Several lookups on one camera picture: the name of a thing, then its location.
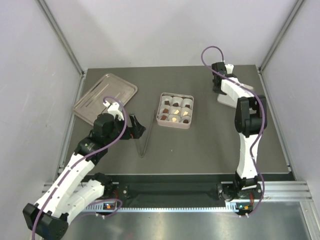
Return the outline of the metal tongs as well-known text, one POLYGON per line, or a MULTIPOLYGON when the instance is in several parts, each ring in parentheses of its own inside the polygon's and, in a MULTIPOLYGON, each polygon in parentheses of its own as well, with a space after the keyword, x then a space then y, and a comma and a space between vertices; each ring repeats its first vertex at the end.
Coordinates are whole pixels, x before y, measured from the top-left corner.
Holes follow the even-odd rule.
POLYGON ((150 136, 151 136, 151 132, 152 132, 152 129, 153 129, 155 118, 156 118, 156 111, 154 110, 152 115, 151 115, 150 123, 149 123, 148 127, 146 128, 146 131, 143 134, 142 138, 136 139, 134 141, 138 156, 141 159, 146 154, 147 146, 148 146, 148 142, 149 142, 149 139, 150 139, 150 136))

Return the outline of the brown chocolate cube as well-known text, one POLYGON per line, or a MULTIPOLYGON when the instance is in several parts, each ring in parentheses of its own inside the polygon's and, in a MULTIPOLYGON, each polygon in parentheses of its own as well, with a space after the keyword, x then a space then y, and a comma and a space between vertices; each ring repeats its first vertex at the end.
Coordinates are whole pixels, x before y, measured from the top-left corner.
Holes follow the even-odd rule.
POLYGON ((166 115, 163 115, 161 118, 160 118, 162 121, 165 121, 167 119, 167 116, 166 115))

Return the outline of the silver tin lid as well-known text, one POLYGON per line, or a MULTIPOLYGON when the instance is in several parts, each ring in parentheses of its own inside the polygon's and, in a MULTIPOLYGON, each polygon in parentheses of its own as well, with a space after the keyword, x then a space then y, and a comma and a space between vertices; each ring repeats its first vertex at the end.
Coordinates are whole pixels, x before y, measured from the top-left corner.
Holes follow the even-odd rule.
POLYGON ((217 101, 234 109, 237 107, 239 98, 250 98, 254 96, 251 92, 245 90, 242 85, 239 86, 229 81, 222 82, 221 90, 225 95, 220 93, 217 97, 217 101))

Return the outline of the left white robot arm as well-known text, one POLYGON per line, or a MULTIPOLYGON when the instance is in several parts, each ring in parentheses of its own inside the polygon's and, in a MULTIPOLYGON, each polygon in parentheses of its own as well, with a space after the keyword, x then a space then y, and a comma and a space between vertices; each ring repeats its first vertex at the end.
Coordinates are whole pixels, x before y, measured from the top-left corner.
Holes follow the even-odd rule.
POLYGON ((107 112, 97 116, 89 135, 78 143, 56 181, 36 203, 24 207, 22 213, 32 239, 60 240, 86 207, 113 194, 112 180, 102 173, 96 173, 81 190, 76 188, 111 146, 120 140, 139 139, 146 128, 134 114, 127 115, 119 101, 104 100, 103 104, 107 112))

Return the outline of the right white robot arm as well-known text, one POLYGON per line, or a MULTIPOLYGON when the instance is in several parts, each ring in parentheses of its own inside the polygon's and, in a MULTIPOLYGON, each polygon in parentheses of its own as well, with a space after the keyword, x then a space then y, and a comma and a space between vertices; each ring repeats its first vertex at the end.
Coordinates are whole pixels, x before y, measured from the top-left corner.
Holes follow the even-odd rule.
POLYGON ((217 101, 235 108, 234 125, 239 134, 239 164, 231 199, 245 198, 258 187, 257 156, 263 130, 267 127, 267 100, 257 96, 233 74, 234 66, 223 61, 211 65, 217 101))

